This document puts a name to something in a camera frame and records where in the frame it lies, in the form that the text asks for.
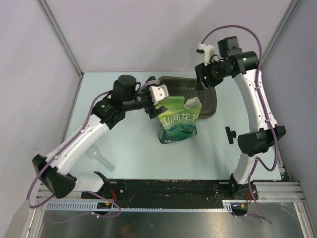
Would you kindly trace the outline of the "green litter bag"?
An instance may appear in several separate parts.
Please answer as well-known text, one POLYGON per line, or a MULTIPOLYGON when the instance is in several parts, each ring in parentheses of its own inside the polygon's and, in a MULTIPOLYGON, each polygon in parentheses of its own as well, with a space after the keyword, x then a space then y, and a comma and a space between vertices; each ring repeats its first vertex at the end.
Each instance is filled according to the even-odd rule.
POLYGON ((158 116, 161 126, 158 138, 161 144, 170 144, 194 137, 197 134, 196 122, 202 104, 198 97, 186 100, 183 96, 168 97, 159 102, 157 108, 165 112, 158 116))

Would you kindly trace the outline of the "clear plastic scoop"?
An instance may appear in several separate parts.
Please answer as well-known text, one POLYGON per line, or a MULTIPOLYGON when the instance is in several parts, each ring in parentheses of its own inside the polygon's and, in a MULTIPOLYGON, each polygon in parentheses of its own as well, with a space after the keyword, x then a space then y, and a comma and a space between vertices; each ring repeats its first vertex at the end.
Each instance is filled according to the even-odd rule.
POLYGON ((100 149, 95 146, 95 145, 91 145, 86 151, 85 154, 94 160, 99 161, 102 165, 106 166, 110 171, 115 171, 116 166, 114 163, 112 163, 111 161, 109 161, 108 159, 106 159, 106 157, 104 157, 100 151, 100 149))

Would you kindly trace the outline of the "black bag clip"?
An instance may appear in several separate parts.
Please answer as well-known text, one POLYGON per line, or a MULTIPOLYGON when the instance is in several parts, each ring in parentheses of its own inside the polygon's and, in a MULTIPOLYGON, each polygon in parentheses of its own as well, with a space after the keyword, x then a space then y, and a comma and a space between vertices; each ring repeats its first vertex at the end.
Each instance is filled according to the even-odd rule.
POLYGON ((237 137, 236 131, 235 130, 231 130, 229 126, 225 127, 225 131, 226 131, 226 135, 227 135, 227 139, 229 144, 234 144, 234 139, 237 137))

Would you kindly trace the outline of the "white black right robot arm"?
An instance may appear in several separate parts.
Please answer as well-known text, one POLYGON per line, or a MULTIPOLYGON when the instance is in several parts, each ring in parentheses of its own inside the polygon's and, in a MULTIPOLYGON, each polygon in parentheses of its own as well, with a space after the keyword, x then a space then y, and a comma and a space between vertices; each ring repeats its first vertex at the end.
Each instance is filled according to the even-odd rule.
POLYGON ((246 194, 254 166, 260 156, 274 148, 277 165, 278 141, 285 135, 285 126, 279 125, 273 116, 262 85, 260 61, 254 51, 244 52, 237 37, 218 41, 219 55, 212 45, 199 43, 196 51, 204 55, 204 62, 195 66, 197 90, 202 91, 219 85, 224 78, 234 79, 242 95, 249 121, 249 132, 238 136, 241 151, 238 165, 229 179, 229 195, 240 199, 246 194))

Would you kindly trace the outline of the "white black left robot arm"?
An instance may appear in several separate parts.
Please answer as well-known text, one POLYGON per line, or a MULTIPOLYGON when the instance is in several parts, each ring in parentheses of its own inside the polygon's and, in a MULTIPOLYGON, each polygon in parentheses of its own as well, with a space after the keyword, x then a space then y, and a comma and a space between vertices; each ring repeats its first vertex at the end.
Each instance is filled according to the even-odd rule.
POLYGON ((73 191, 93 192, 98 198, 109 194, 109 185, 100 172, 71 173, 71 168, 84 152, 108 133, 126 112, 143 109, 154 119, 166 112, 160 101, 169 97, 167 86, 151 76, 144 85, 132 75, 121 75, 110 91, 99 94, 88 115, 75 133, 46 156, 36 155, 33 166, 40 180, 54 197, 61 199, 73 191))

